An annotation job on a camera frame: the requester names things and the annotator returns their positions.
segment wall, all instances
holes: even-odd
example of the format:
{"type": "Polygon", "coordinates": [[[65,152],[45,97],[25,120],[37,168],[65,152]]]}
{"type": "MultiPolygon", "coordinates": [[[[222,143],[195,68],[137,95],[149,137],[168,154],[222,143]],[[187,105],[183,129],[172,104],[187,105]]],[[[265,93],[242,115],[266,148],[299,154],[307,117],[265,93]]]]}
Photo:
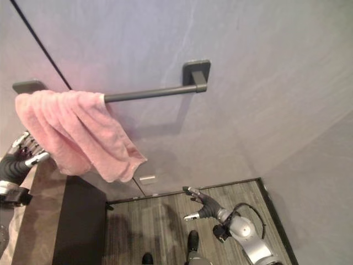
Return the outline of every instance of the wall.
{"type": "Polygon", "coordinates": [[[67,90],[9,1],[0,1],[0,157],[25,128],[19,121],[12,84],[42,80],[54,91],[67,90]]]}
{"type": "Polygon", "coordinates": [[[353,258],[353,112],[264,176],[299,264],[353,258]]]}
{"type": "Polygon", "coordinates": [[[149,158],[137,181],[158,177],[146,194],[264,177],[300,264],[352,260],[353,2],[18,2],[76,90],[212,61],[207,93],[111,105],[149,158]]]}

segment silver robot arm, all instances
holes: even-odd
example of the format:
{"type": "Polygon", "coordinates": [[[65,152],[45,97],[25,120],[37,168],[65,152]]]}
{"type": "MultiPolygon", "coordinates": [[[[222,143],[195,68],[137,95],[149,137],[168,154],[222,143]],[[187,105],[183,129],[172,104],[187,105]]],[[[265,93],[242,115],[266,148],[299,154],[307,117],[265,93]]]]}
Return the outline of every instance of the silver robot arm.
{"type": "Polygon", "coordinates": [[[28,131],[16,139],[0,161],[0,202],[15,206],[29,204],[28,189],[20,187],[30,169],[50,157],[28,131]]]}
{"type": "Polygon", "coordinates": [[[191,200],[204,205],[198,212],[185,216],[185,221],[199,218],[216,218],[220,224],[213,228],[213,234],[221,242],[225,242],[225,240],[230,236],[237,240],[237,242],[242,246],[246,257],[251,264],[282,264],[278,256],[271,251],[270,247],[266,244],[263,238],[258,236],[254,224],[249,219],[242,217],[237,213],[236,210],[240,206],[248,204],[241,203],[236,206],[233,211],[229,211],[221,207],[212,197],[201,193],[198,189],[183,187],[183,190],[187,195],[192,196],[191,200]]]}

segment shoe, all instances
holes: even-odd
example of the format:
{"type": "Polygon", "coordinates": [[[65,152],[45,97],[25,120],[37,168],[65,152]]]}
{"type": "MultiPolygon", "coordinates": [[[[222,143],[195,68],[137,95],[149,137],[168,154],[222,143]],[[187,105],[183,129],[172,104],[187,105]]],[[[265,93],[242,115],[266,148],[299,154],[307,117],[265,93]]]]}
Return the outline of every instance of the shoe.
{"type": "Polygon", "coordinates": [[[142,257],[142,264],[153,264],[153,258],[151,253],[146,252],[142,257]]]}
{"type": "Polygon", "coordinates": [[[197,251],[199,248],[199,233],[196,230],[192,230],[188,237],[188,253],[190,251],[197,251]]]}

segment pink towel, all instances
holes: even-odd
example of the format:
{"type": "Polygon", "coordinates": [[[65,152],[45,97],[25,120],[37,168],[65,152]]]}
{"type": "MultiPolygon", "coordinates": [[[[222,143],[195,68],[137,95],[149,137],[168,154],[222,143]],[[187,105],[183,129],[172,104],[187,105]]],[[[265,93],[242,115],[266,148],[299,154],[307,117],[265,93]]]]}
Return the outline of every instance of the pink towel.
{"type": "Polygon", "coordinates": [[[101,93],[20,94],[16,111],[63,174],[80,175],[96,168],[107,182],[127,182],[147,161],[111,117],[101,93]]]}

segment wood grain floor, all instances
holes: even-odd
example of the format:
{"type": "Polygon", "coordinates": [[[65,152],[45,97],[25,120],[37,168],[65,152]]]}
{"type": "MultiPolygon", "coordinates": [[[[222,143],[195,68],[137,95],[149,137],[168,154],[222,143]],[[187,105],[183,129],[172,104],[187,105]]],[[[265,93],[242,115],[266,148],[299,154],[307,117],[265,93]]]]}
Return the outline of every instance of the wood grain floor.
{"type": "MultiPolygon", "coordinates": [[[[266,223],[265,241],[284,264],[291,264],[256,181],[203,192],[229,210],[240,202],[256,207],[266,223]]],[[[114,210],[108,212],[105,265],[141,264],[145,252],[153,254],[154,264],[184,264],[188,234],[193,229],[200,235],[199,252],[213,264],[249,264],[235,240],[229,238],[222,244],[214,237],[215,219],[183,221],[184,215],[201,208],[201,204],[191,202],[185,194],[120,203],[113,207],[114,210]]],[[[255,223],[260,234],[257,216],[247,208],[240,213],[255,223]]]]}

